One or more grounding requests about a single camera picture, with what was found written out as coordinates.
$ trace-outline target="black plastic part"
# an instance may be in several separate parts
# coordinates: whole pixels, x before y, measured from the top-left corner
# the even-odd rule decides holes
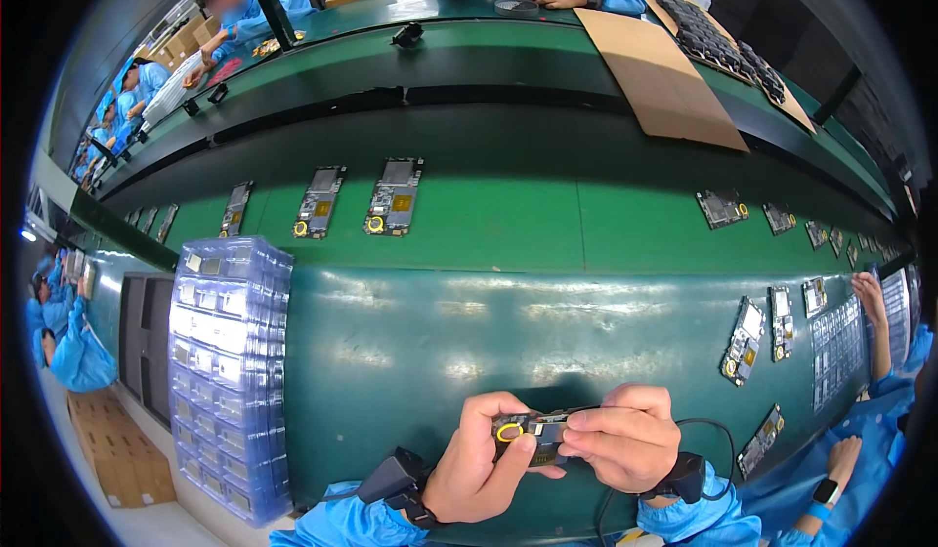
[[[827,101],[818,107],[817,111],[811,116],[811,119],[823,126],[827,119],[837,111],[840,104],[843,104],[843,101],[847,99],[850,92],[853,91],[853,88],[860,80],[862,74],[863,73],[856,68],[856,65],[851,66],[850,71],[843,77],[843,80],[840,81],[831,96],[827,98]]]
[[[391,38],[391,44],[396,44],[400,48],[414,48],[420,37],[423,36],[423,26],[418,22],[411,22],[398,30],[398,33]]]
[[[695,504],[704,493],[705,473],[706,462],[702,457],[689,451],[679,451],[674,467],[664,480],[652,490],[639,494],[639,498],[644,500],[658,495],[677,495],[687,504]]]
[[[97,148],[100,151],[100,153],[104,155],[104,158],[107,159],[109,165],[111,166],[117,165],[117,157],[114,155],[113,152],[111,152],[109,148],[101,144],[98,141],[98,138],[92,136],[90,133],[86,132],[85,135],[87,136],[88,140],[91,142],[92,146]]]
[[[402,493],[408,488],[416,489],[416,482],[423,469],[423,459],[403,447],[381,462],[365,482],[358,486],[358,497],[365,504],[384,500]]]
[[[274,32],[274,38],[280,43],[280,49],[284,52],[289,51],[297,43],[297,36],[294,34],[293,25],[290,24],[290,19],[287,18],[287,12],[280,4],[280,0],[257,0],[257,3],[261,6],[261,12],[264,13],[267,24]]]
[[[213,90],[212,93],[208,96],[208,102],[210,104],[218,105],[221,103],[221,100],[225,99],[226,95],[228,95],[228,85],[224,82],[221,82],[215,85],[215,90]]]
[[[195,103],[194,99],[187,99],[182,103],[182,108],[186,110],[186,113],[189,114],[190,118],[193,118],[196,114],[199,113],[199,105]]]

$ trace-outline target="yellow component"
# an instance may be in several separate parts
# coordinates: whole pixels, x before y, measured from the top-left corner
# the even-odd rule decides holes
[[[368,230],[372,234],[380,234],[384,231],[384,220],[378,216],[374,216],[368,221]]]
[[[518,437],[513,437],[513,438],[511,438],[511,439],[506,439],[505,437],[502,436],[502,433],[503,433],[506,429],[510,429],[510,428],[512,428],[512,427],[518,427],[518,436],[521,436],[522,433],[524,433],[524,428],[522,427],[522,424],[520,424],[520,423],[505,423],[504,425],[502,425],[501,427],[498,428],[498,431],[495,432],[495,439],[498,439],[498,440],[501,441],[502,443],[511,443],[512,441],[514,441],[515,439],[517,439]]]
[[[638,541],[638,538],[642,537],[644,534],[645,532],[639,528],[630,530],[625,535],[623,535],[619,541],[616,542],[616,547],[628,547],[628,542]]]
[[[331,201],[320,201],[316,204],[316,210],[312,213],[314,217],[324,217],[328,215],[329,208],[332,207]]]
[[[394,200],[391,201],[391,211],[409,210],[413,199],[413,195],[394,195]]]

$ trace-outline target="finger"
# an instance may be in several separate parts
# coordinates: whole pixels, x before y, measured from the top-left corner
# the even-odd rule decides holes
[[[672,421],[663,421],[649,413],[621,406],[603,406],[577,411],[569,416],[567,425],[574,431],[602,431],[651,443],[671,446],[681,440],[681,433]]]
[[[484,495],[482,504],[492,504],[504,512],[511,504],[518,483],[531,463],[531,456],[537,442],[531,434],[523,434],[515,439],[495,464],[489,479],[482,485],[478,495]]]
[[[656,419],[671,420],[671,394],[664,387],[633,384],[619,387],[614,393],[603,403],[604,406],[635,408]]]
[[[557,465],[541,465],[539,467],[529,467],[529,472],[541,474],[551,480],[560,480],[567,475],[567,471]]]
[[[580,449],[577,449],[567,443],[561,443],[560,446],[557,447],[557,453],[563,456],[567,456],[569,458],[586,459],[586,458],[592,457],[591,453],[580,451]]]
[[[463,403],[460,429],[469,443],[491,439],[491,418],[497,415],[520,415],[531,409],[510,392],[489,392],[471,396]]]
[[[629,437],[611,436],[602,432],[573,431],[572,429],[564,432],[564,443],[584,454],[592,453],[617,463],[625,461],[638,463],[660,457],[665,450],[673,449],[676,452],[677,449],[677,446],[666,448]]]

